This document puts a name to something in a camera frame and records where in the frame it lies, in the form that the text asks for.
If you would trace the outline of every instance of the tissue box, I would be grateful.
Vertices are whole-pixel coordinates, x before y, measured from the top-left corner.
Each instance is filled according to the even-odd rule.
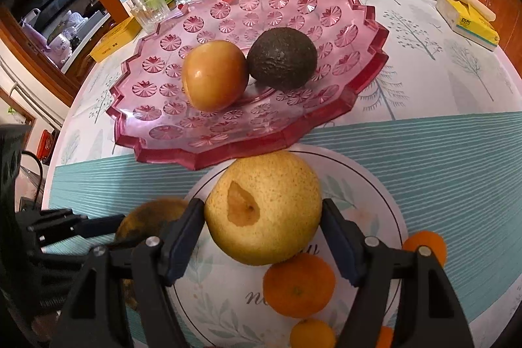
[[[455,33],[489,50],[494,50],[499,45],[499,34],[471,5],[459,0],[438,0],[437,10]]]
[[[134,40],[141,30],[142,27],[136,19],[129,17],[100,39],[98,44],[91,50],[91,57],[96,62],[100,62],[122,46]]]

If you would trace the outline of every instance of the round white plate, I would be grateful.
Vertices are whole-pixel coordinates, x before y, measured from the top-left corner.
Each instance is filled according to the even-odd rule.
[[[366,235],[377,236],[400,248],[408,237],[403,216],[386,188],[368,170],[336,152],[308,145],[289,151],[310,164],[322,182],[323,197],[332,198],[343,217],[357,223]],[[205,200],[233,160],[209,171],[186,199]],[[341,278],[323,233],[319,229],[307,248],[334,270],[337,278],[331,301],[314,317],[327,322],[338,335],[348,317],[357,290]],[[263,298],[263,276],[269,266],[238,263],[213,242],[205,225],[184,277],[169,288],[177,312],[205,346],[231,348],[286,348],[297,319],[284,317]],[[384,323],[397,309],[398,281],[391,283]]]

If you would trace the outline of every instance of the screw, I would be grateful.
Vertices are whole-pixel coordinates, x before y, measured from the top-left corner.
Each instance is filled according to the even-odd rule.
[[[151,237],[148,237],[147,240],[145,241],[145,244],[147,246],[156,246],[157,244],[160,243],[160,238],[158,238],[158,236],[151,236]]]
[[[419,247],[419,254],[421,254],[423,257],[429,257],[431,255],[431,249],[427,246],[421,246]]]
[[[103,254],[105,254],[106,248],[103,245],[97,246],[95,249],[93,249],[96,257],[101,257]]]
[[[379,245],[379,239],[377,239],[375,236],[368,236],[364,239],[364,243],[368,246],[371,246],[372,248],[375,248]]]

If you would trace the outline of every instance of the pink glass fruit tray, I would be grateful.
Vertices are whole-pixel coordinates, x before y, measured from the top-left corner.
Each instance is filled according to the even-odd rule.
[[[388,30],[358,0],[202,0],[182,11],[138,42],[111,88],[116,143],[133,148],[138,161],[200,169],[286,148],[350,111],[388,59]],[[304,87],[283,93],[251,79],[237,104],[219,113],[191,106],[181,81],[191,49],[225,39],[246,55],[273,27],[298,29],[314,42],[317,70]]]

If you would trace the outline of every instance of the avocado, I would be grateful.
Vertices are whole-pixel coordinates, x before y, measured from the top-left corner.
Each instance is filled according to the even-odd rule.
[[[289,27],[263,32],[246,57],[250,75],[280,91],[303,86],[317,67],[317,50],[306,34]]]

